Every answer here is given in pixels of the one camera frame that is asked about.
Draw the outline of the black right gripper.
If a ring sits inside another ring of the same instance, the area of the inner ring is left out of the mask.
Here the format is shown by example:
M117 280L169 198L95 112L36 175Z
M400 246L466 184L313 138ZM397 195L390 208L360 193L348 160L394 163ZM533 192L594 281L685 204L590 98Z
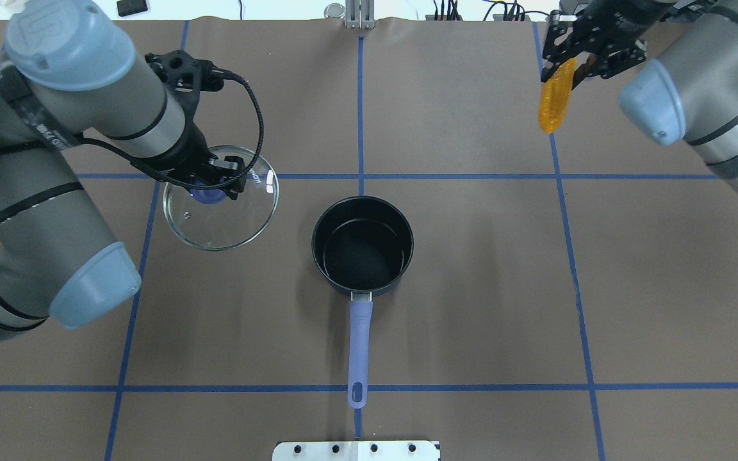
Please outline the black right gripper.
M574 71L571 90L589 79L609 79L632 69L647 59L641 39L646 30L647 1L591 1L575 14L553 10L548 15L548 45L541 52L541 82L580 53L588 56Z

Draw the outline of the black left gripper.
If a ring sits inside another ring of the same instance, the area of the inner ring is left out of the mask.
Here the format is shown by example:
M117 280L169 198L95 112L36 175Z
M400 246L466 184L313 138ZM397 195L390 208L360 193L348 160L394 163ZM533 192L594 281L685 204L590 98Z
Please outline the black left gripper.
M149 177L191 189L196 201L237 200L251 166L240 156L217 158L205 143L176 144L149 158Z

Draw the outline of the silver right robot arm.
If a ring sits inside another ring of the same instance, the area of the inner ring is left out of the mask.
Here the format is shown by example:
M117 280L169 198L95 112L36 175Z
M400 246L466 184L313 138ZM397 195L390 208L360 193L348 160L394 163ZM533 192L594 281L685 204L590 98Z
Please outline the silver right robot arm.
M648 60L642 40L673 1L591 1L546 19L542 82L585 53L572 84L643 68L618 104L653 142L684 140L710 172L738 193L738 1L718 1L663 53Z

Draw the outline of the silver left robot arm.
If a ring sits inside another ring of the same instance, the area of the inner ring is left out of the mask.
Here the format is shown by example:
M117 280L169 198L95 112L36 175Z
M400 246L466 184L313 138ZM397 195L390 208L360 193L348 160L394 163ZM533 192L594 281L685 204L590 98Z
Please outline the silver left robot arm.
M147 177L235 199L250 170L208 148L202 91L246 80L182 51L140 55L92 1L29 1L0 50L0 343L85 326L142 278L63 157L93 145Z

